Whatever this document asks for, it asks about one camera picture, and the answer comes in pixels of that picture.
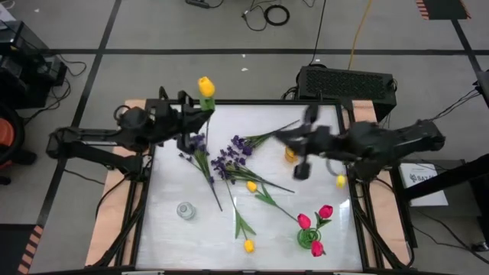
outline wooden table frame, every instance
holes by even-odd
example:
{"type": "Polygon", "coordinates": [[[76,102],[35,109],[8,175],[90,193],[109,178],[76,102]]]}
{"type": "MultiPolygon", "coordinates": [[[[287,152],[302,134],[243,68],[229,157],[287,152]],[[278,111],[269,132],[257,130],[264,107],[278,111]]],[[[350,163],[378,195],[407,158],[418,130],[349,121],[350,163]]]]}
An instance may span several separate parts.
{"type": "MultiPolygon", "coordinates": [[[[146,108],[147,102],[149,101],[128,100],[125,102],[125,104],[130,107],[146,108]]],[[[260,100],[257,102],[261,104],[267,104],[267,102],[269,102],[269,104],[272,104],[273,102],[277,102],[277,100],[260,100]]],[[[307,102],[298,102],[298,104],[306,105],[307,102]]],[[[353,115],[356,121],[376,121],[374,106],[371,101],[353,101],[353,107],[353,115]]],[[[349,126],[349,122],[350,118],[348,117],[348,113],[346,110],[344,110],[343,121],[340,121],[340,128],[342,125],[347,128],[349,126]]],[[[134,152],[130,152],[121,147],[115,147],[114,153],[122,156],[134,154],[134,152]]],[[[104,193],[118,183],[122,177],[123,176],[119,171],[109,171],[105,180],[104,193]]],[[[378,175],[378,177],[391,184],[390,175],[388,172],[383,171],[378,175]]],[[[142,183],[130,183],[129,181],[125,181],[117,189],[115,189],[110,196],[107,196],[105,201],[101,204],[98,218],[93,229],[92,240],[90,242],[89,252],[86,258],[86,265],[91,265],[98,261],[111,246],[112,242],[121,231],[123,222],[128,220],[128,217],[139,203],[142,190],[142,183]]],[[[357,186],[358,193],[362,194],[363,191],[365,191],[365,189],[362,190],[360,186],[357,186]]],[[[371,202],[361,199],[362,208],[366,212],[369,212],[368,206],[371,207],[370,210],[371,213],[374,214],[374,223],[377,226],[379,235],[385,240],[387,246],[392,250],[392,252],[395,253],[399,260],[402,263],[407,264],[410,257],[406,246],[406,239],[404,237],[403,226],[401,224],[395,195],[381,184],[372,183],[369,191],[371,202]]],[[[142,222],[139,222],[132,228],[122,248],[125,253],[119,254],[119,256],[115,257],[110,265],[115,265],[116,259],[118,262],[117,265],[135,264],[139,238],[135,238],[134,236],[140,234],[141,226],[142,222]]],[[[374,246],[371,236],[366,229],[363,227],[363,234],[361,234],[361,231],[359,231],[357,227],[357,234],[361,235],[359,240],[364,240],[364,245],[359,244],[361,250],[363,247],[364,252],[366,252],[366,255],[362,255],[363,268],[390,268],[388,262],[385,259],[381,259],[382,256],[379,255],[379,250],[374,246]]]]}

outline black equipment box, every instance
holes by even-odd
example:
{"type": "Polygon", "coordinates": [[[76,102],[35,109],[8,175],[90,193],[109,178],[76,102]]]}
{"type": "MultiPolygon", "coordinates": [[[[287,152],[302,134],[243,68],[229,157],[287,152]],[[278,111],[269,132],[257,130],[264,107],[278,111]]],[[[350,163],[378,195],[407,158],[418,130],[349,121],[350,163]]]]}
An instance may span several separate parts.
{"type": "Polygon", "coordinates": [[[12,108],[42,108],[66,65],[42,53],[48,47],[22,21],[0,23],[0,100],[12,108]]]}
{"type": "Polygon", "coordinates": [[[371,100],[381,121],[396,106],[396,84],[391,74],[303,66],[299,99],[371,100]]]}

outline yellow cable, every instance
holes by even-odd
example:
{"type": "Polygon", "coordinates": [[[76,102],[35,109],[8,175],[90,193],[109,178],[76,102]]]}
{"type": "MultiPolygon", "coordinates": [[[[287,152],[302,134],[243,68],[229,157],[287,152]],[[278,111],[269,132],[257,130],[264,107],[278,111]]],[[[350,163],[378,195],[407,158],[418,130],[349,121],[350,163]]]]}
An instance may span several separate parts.
{"type": "Polygon", "coordinates": [[[360,24],[358,25],[357,33],[355,34],[355,39],[353,40],[353,46],[351,47],[350,52],[350,62],[348,62],[348,70],[351,67],[351,63],[353,62],[353,55],[355,53],[355,45],[357,44],[357,38],[360,34],[361,26],[363,26],[365,22],[365,18],[367,17],[368,12],[370,11],[370,6],[372,5],[373,0],[368,0],[367,7],[365,8],[364,16],[361,18],[360,24]]]}

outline orange object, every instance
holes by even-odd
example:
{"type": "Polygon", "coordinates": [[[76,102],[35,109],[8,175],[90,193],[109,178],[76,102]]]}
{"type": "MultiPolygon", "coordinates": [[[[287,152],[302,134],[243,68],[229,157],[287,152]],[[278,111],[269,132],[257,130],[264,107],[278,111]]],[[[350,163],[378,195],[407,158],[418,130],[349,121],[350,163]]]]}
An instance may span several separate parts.
{"type": "Polygon", "coordinates": [[[285,159],[290,163],[295,163],[299,158],[290,148],[285,147],[285,159]]]}
{"type": "MultiPolygon", "coordinates": [[[[14,142],[14,128],[4,118],[0,118],[0,144],[10,146],[14,142]]],[[[0,169],[8,167],[12,164],[9,160],[6,163],[0,165],[0,169]]]]}

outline small glass jar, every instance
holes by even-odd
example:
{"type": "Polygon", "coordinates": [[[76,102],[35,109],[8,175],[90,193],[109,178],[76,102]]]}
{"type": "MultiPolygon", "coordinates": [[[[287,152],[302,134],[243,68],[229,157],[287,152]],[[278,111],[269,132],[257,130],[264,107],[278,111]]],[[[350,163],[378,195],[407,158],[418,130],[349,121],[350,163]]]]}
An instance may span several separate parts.
{"type": "Polygon", "coordinates": [[[176,207],[176,213],[188,221],[196,215],[196,208],[190,202],[182,202],[176,207]]]}

